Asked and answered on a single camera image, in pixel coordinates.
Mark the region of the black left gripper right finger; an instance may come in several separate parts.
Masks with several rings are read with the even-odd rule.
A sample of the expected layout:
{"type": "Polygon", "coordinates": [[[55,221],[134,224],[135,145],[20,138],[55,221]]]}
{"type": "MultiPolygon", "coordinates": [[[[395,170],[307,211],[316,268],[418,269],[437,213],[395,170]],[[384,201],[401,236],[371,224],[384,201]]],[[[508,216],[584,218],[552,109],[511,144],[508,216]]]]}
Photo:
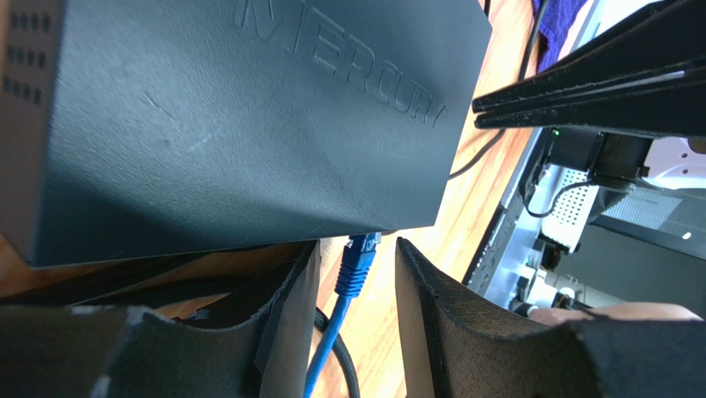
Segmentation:
{"type": "Polygon", "coordinates": [[[430,262],[395,251],[410,397],[702,397],[705,324],[610,318],[550,327],[498,307],[430,262]]]}

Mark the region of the dark grey network switch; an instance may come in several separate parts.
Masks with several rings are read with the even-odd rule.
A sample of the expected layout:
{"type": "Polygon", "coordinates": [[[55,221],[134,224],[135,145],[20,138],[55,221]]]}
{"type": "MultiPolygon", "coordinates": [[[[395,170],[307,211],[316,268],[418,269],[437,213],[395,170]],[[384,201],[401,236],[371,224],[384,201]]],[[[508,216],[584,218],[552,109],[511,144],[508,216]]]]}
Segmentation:
{"type": "Polygon", "coordinates": [[[1,233],[36,267],[432,225],[476,1],[11,1],[1,233]]]}

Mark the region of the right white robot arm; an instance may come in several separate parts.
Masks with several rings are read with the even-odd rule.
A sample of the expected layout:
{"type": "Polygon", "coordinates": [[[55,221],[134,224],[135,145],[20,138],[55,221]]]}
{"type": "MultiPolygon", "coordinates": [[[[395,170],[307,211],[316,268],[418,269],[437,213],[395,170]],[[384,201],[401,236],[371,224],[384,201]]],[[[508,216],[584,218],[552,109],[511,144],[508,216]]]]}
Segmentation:
{"type": "Polygon", "coordinates": [[[557,128],[581,138],[565,167],[614,191],[701,188],[705,4],[657,1],[532,78],[472,101],[479,129],[557,128]]]}

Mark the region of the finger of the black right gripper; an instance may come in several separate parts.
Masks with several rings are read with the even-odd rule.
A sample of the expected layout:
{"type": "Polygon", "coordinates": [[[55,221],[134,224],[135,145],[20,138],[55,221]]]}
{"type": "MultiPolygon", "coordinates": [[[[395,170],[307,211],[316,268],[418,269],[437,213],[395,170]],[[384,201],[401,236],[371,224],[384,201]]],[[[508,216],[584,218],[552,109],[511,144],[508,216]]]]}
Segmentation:
{"type": "Polygon", "coordinates": [[[578,94],[683,69],[705,58],[705,3],[657,1],[537,75],[475,98],[482,108],[578,94]]]}
{"type": "Polygon", "coordinates": [[[704,138],[705,70],[495,108],[482,108],[476,100],[474,113],[479,129],[574,127],[647,138],[704,138]]]}

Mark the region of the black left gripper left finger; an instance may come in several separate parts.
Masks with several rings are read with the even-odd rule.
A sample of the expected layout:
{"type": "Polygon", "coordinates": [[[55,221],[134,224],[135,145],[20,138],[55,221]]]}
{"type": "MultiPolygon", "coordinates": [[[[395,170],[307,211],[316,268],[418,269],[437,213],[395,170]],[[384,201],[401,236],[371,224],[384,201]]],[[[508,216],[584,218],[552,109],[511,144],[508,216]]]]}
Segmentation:
{"type": "Polygon", "coordinates": [[[235,274],[154,284],[198,254],[132,260],[3,297],[4,397],[299,397],[319,245],[228,257],[235,274]]]}

